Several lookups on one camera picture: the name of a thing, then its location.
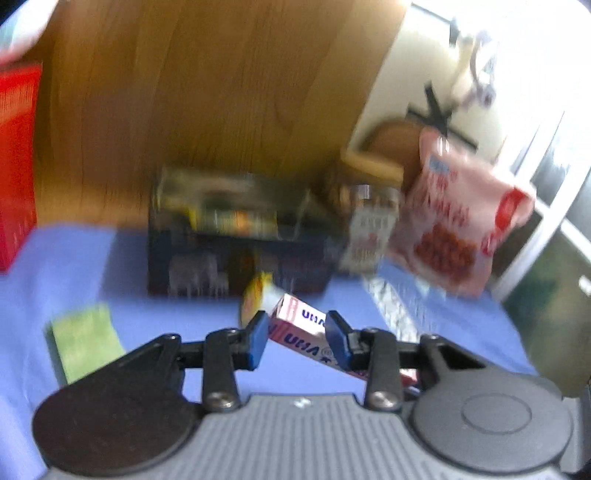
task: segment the red box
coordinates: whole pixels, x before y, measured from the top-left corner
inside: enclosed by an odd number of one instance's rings
[[[0,72],[0,272],[37,223],[33,128],[41,66]]]

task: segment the black circular cap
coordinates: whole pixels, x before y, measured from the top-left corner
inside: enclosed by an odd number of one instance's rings
[[[451,372],[416,402],[411,424],[438,456],[482,473],[509,474],[556,460],[571,432],[554,392],[498,368]]]
[[[194,406],[135,374],[94,374],[49,397],[33,418],[45,460],[81,476],[125,475],[173,453],[196,425]]]

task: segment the black box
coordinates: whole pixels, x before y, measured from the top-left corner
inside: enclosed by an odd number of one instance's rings
[[[338,217],[298,184],[166,169],[150,206],[148,291],[239,296],[265,271],[290,293],[318,293],[346,242]]]

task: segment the screw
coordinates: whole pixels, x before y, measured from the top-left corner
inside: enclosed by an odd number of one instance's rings
[[[212,392],[207,396],[207,404],[216,410],[227,410],[236,404],[236,398],[229,393]]]
[[[400,405],[400,399],[390,392],[371,392],[368,405],[376,410],[396,410]]]
[[[312,402],[309,398],[301,397],[294,400],[294,405],[303,410],[304,408],[310,407],[312,405]]]

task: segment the pink snack bag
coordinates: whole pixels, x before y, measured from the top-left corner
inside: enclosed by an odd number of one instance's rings
[[[478,296],[492,256],[534,207],[535,190],[424,128],[422,172],[402,208],[388,256],[447,291]]]

